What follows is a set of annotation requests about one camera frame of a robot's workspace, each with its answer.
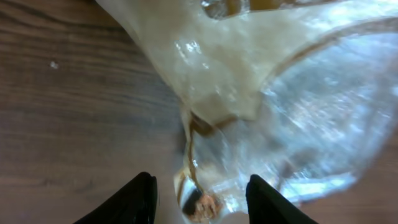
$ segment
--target brown wood floor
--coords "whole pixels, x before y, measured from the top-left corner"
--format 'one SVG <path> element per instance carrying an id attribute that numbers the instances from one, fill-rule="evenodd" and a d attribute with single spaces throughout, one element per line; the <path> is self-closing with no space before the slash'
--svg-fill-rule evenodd
<path id="1" fill-rule="evenodd" d="M 183 147 L 178 99 L 94 0 L 0 0 L 0 223 L 71 223 L 142 170 L 158 178 L 157 223 L 182 223 Z M 397 147 L 303 210 L 319 223 L 398 223 Z"/>

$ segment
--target clear plastic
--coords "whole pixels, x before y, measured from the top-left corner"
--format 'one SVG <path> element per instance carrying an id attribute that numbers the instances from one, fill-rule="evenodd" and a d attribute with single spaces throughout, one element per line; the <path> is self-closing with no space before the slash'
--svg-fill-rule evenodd
<path id="1" fill-rule="evenodd" d="M 181 98 L 177 200 L 216 195 L 212 223 L 247 212 L 251 174 L 297 204 L 346 189 L 396 124 L 396 1 L 97 1 Z"/>

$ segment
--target plastic bag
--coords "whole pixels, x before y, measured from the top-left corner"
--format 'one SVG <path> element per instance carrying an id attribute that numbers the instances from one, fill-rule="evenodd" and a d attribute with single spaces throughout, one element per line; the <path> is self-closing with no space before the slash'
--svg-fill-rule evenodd
<path id="1" fill-rule="evenodd" d="M 180 97 L 177 200 L 215 195 L 212 223 L 251 174 L 295 203 L 346 189 L 395 126 L 398 2 L 97 1 Z"/>

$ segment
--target transparent plastic window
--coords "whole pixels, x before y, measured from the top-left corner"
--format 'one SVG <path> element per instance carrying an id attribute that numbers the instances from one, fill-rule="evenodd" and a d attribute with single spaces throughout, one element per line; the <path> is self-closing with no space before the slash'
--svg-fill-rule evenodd
<path id="1" fill-rule="evenodd" d="M 396 1 L 97 1 L 182 100 L 187 222 L 248 212 L 252 174 L 297 204 L 344 190 L 396 124 Z"/>

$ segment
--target wooden table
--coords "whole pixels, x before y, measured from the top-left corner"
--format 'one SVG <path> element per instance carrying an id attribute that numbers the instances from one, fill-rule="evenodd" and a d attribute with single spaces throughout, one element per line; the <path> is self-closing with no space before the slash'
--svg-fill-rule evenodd
<path id="1" fill-rule="evenodd" d="M 397 223 L 397 146 L 303 210 Z M 157 223 L 182 223 L 172 176 L 183 148 L 178 99 L 94 0 L 0 0 L 0 223 L 71 223 L 142 170 L 158 178 Z"/>

